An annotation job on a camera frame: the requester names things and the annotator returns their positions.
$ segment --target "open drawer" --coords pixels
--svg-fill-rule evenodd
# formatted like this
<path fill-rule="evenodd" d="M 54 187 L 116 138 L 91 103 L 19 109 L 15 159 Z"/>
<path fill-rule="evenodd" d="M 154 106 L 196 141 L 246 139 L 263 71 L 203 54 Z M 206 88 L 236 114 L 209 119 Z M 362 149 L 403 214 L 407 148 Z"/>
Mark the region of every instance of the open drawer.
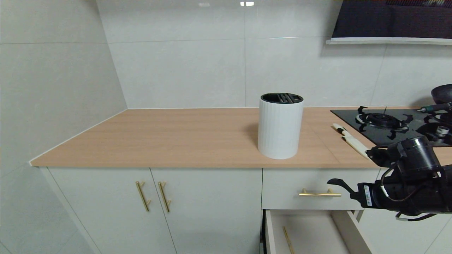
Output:
<path fill-rule="evenodd" d="M 265 220 L 267 254 L 376 254 L 348 210 L 266 210 Z"/>

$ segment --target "cable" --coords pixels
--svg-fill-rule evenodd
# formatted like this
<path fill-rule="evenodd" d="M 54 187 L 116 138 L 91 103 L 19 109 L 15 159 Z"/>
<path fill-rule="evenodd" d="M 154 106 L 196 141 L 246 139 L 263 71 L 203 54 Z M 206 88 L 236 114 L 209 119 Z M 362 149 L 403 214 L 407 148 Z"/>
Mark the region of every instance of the cable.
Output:
<path fill-rule="evenodd" d="M 430 217 L 433 217 L 436 214 L 429 213 L 429 214 L 426 214 L 424 216 L 421 216 L 421 217 L 418 217 L 418 218 L 414 218 L 414 219 L 400 218 L 400 215 L 402 215 L 402 212 L 398 212 L 396 214 L 396 216 L 395 216 L 395 219 L 398 220 L 398 221 L 422 221 L 422 220 L 428 219 Z"/>
<path fill-rule="evenodd" d="M 403 201 L 407 200 L 408 198 L 412 197 L 414 194 L 416 194 L 416 192 L 418 192 L 421 188 L 423 188 L 424 185 L 419 185 L 416 189 L 414 189 L 414 191 L 413 191 L 412 193 L 408 194 L 408 196 L 406 196 L 406 197 L 403 198 L 403 199 L 397 200 L 397 199 L 391 198 L 391 197 L 389 196 L 388 192 L 386 191 L 385 186 L 383 185 L 383 181 L 384 181 L 386 175 L 387 175 L 389 172 L 391 172 L 396 166 L 397 166 L 397 161 L 396 161 L 395 163 L 393 163 L 393 164 L 391 165 L 391 167 L 388 168 L 388 170 L 386 170 L 386 171 L 383 173 L 383 175 L 381 176 L 380 188 L 381 188 L 381 190 L 383 191 L 383 193 L 385 194 L 385 196 L 386 196 L 388 199 L 390 199 L 390 200 L 392 200 L 392 201 L 394 201 L 394 202 L 403 202 Z"/>

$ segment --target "frying pan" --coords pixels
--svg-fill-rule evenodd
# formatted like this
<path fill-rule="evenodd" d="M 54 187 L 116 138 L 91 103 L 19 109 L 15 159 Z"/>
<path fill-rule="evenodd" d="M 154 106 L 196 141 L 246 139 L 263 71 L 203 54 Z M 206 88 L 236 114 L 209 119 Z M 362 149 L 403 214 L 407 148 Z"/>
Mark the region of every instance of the frying pan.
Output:
<path fill-rule="evenodd" d="M 432 97 L 436 104 L 452 102 L 452 84 L 433 88 Z"/>

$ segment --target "label sticker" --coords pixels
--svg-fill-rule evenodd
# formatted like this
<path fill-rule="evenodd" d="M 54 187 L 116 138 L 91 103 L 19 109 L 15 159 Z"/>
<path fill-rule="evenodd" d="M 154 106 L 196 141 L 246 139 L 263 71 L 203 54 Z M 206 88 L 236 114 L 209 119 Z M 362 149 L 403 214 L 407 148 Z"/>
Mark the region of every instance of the label sticker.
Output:
<path fill-rule="evenodd" d="M 368 185 L 364 186 L 364 192 L 366 194 L 367 206 L 371 207 L 372 206 L 372 199 L 370 198 L 370 190 L 369 190 L 369 186 Z"/>

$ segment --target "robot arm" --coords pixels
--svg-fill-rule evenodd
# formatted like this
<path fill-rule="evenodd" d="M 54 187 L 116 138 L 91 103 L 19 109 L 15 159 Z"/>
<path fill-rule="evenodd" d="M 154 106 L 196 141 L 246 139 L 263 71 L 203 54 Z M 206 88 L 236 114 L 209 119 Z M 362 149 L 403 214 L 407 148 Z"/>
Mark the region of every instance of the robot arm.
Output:
<path fill-rule="evenodd" d="M 388 146 L 387 150 L 374 147 L 366 153 L 375 164 L 388 168 L 381 179 L 358 183 L 357 192 L 341 179 L 330 179 L 327 183 L 345 188 L 363 208 L 399 212 L 398 220 L 420 221 L 438 213 L 452 213 L 452 165 L 440 165 L 426 137 L 407 139 Z M 422 213 L 427 215 L 400 218 L 402 214 Z"/>

